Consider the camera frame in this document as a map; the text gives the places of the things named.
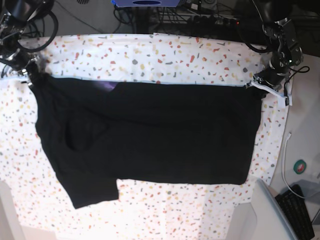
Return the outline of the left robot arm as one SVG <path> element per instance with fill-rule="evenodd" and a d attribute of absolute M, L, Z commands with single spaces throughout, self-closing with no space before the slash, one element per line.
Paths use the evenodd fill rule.
<path fill-rule="evenodd" d="M 303 51 L 297 39 L 295 25 L 289 18 L 292 11 L 290 0 L 253 0 L 261 21 L 266 48 L 256 48 L 242 34 L 242 20 L 236 22 L 237 32 L 247 47 L 259 54 L 272 53 L 265 69 L 253 75 L 245 86 L 255 87 L 277 98 L 281 108 L 292 105 L 292 95 L 287 84 L 296 74 L 307 73 L 310 68 L 299 66 L 303 62 Z"/>

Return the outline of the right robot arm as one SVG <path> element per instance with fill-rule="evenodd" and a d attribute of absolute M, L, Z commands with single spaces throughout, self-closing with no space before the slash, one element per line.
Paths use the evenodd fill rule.
<path fill-rule="evenodd" d="M 57 36 L 59 22 L 52 12 L 53 0 L 2 0 L 0 2 L 0 62 L 19 75 L 27 76 L 28 85 L 38 82 L 43 74 L 36 63 L 36 53 L 44 50 Z M 36 20 L 50 16 L 53 31 L 50 38 L 37 48 L 27 48 L 19 43 L 25 29 Z"/>

